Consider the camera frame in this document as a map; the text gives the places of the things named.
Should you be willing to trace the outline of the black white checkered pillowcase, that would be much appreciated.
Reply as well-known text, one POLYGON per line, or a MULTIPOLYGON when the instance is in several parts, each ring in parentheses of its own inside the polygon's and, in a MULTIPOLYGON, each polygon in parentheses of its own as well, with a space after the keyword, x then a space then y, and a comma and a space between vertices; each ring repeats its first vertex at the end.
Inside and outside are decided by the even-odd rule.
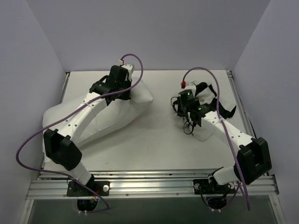
MULTIPOLYGON (((193 81, 196 84, 196 93, 194 95, 195 99, 199 101, 200 104, 207 103, 210 105, 213 109, 216 108, 216 100, 217 100, 217 93, 213 88, 213 85, 211 82, 198 82, 193 81)), ((180 129, 182 129, 186 134, 191 134, 199 141, 206 141, 208 138, 212 136, 212 133, 209 132, 207 129, 195 126, 192 128, 192 125, 189 122, 184 122, 181 117, 177 115, 178 110, 178 95, 174 95, 171 98, 171 106, 174 110, 173 119, 176 124, 176 126, 180 129)), ((220 115, 224 119, 231 119, 236 111, 236 105, 233 103, 227 102, 224 99, 220 99, 219 102, 219 111, 220 115)))

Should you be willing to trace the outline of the white pillow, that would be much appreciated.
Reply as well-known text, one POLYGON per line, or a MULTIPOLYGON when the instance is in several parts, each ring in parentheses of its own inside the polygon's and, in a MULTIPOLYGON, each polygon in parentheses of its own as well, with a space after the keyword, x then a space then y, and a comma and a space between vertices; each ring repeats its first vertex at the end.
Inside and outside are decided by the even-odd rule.
MULTIPOLYGON (((77 95, 48 109, 43 115, 43 127, 74 112, 85 96, 85 93, 77 95)), ((81 134, 78 147, 123 128, 147 110, 153 102, 153 94, 142 80, 130 90, 130 96, 130 100, 117 99, 102 110, 81 134)))

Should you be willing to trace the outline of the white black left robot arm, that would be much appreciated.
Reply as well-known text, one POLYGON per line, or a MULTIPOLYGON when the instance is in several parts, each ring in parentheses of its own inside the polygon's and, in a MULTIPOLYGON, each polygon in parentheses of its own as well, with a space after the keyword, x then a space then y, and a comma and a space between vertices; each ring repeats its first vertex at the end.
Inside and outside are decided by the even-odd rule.
POLYGON ((88 196, 94 191, 92 175, 82 163, 82 153, 77 147, 78 140, 95 118, 116 99, 129 100, 125 92, 132 83, 134 66, 124 64, 111 67, 109 75, 92 84, 89 92, 79 105, 79 112, 62 122, 55 130, 47 129, 43 134, 46 156, 63 166, 78 183, 78 191, 88 196))

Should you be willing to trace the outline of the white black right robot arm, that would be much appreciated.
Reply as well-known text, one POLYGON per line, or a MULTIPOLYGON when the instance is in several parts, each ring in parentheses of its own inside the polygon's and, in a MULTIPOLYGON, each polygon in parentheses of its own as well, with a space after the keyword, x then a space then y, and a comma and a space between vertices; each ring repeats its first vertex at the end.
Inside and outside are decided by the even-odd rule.
POLYGON ((191 90, 178 94, 178 115, 192 127, 202 127, 228 145, 235 160, 231 167, 220 168, 207 181, 210 191, 217 193, 225 184, 240 181, 249 185, 272 168, 267 141, 247 135, 222 118, 216 109, 200 104, 191 90))

